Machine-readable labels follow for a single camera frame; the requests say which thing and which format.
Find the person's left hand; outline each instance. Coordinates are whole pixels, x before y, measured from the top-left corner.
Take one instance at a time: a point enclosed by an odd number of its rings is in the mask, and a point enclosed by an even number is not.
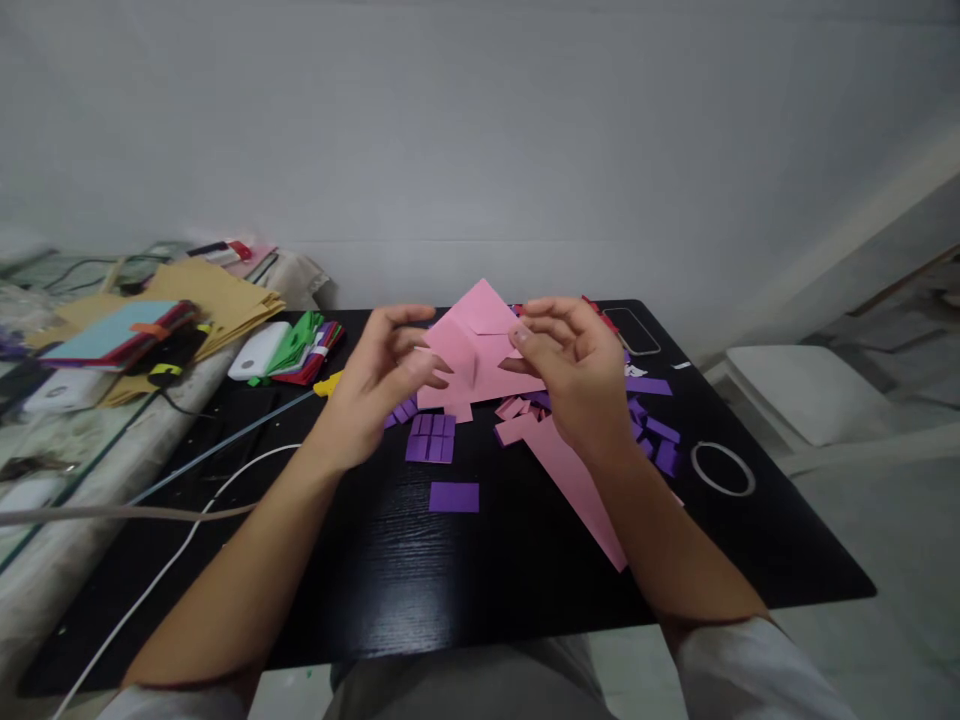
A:
[[[428,305],[393,305],[370,315],[336,390],[304,443],[322,448],[332,470],[346,471],[369,458],[383,438],[387,416],[421,387],[447,387],[446,380],[433,374],[453,372],[447,364],[432,353],[414,350],[427,347],[426,330],[403,327],[435,314]]]

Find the orange tape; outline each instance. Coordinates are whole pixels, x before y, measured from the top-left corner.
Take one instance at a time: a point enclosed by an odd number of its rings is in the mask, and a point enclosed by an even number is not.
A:
[[[170,331],[162,325],[153,325],[151,323],[134,323],[130,326],[132,332],[145,332],[153,335],[157,340],[163,342],[170,337]]]

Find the phone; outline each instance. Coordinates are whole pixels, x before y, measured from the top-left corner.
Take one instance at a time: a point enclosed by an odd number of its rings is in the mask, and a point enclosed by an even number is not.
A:
[[[603,311],[620,331],[620,342],[631,355],[656,355],[660,343],[656,341],[640,319],[629,308],[607,308]]]

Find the black table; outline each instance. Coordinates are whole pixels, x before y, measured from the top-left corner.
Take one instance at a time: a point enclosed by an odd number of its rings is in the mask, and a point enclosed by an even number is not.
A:
[[[686,357],[643,304],[599,304],[631,308],[663,348],[635,364],[650,377],[669,380],[674,391],[673,397],[642,398],[651,415],[682,434],[683,459],[677,478],[668,482],[768,605],[876,594],[854,559],[703,376],[692,366],[672,368]],[[343,368],[369,311],[327,314],[343,324],[346,336],[324,377]],[[290,315],[296,319],[298,313]],[[302,392],[299,386],[249,388],[225,380],[205,409],[223,420],[198,420],[161,477]],[[248,459],[300,442],[324,402],[305,400],[181,476],[147,504],[201,509]],[[344,477],[268,668],[654,622],[630,573],[614,570],[526,445],[498,446],[492,430],[497,404],[475,404],[473,422],[457,426],[452,465],[405,462],[407,425],[387,430],[374,456]],[[735,498],[703,483],[690,465],[689,451],[697,441],[717,442],[740,455],[756,475],[756,492]],[[726,478],[722,482],[731,490],[745,486],[742,471],[721,453],[703,450],[699,456],[710,477]],[[288,457],[277,453],[255,465],[214,509],[255,502]],[[479,482],[480,513],[428,512],[434,480]],[[200,527],[82,690],[117,687],[137,650],[242,522],[230,518]],[[19,692],[66,692],[188,529],[188,523],[128,522],[44,643]]]

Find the light blue notebook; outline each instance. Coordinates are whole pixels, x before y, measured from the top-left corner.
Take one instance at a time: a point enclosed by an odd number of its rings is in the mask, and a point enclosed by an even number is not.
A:
[[[173,308],[176,302],[143,301],[124,305],[113,315],[98,320],[79,335],[55,347],[43,360],[100,360],[143,333],[130,329],[136,323],[154,324]]]

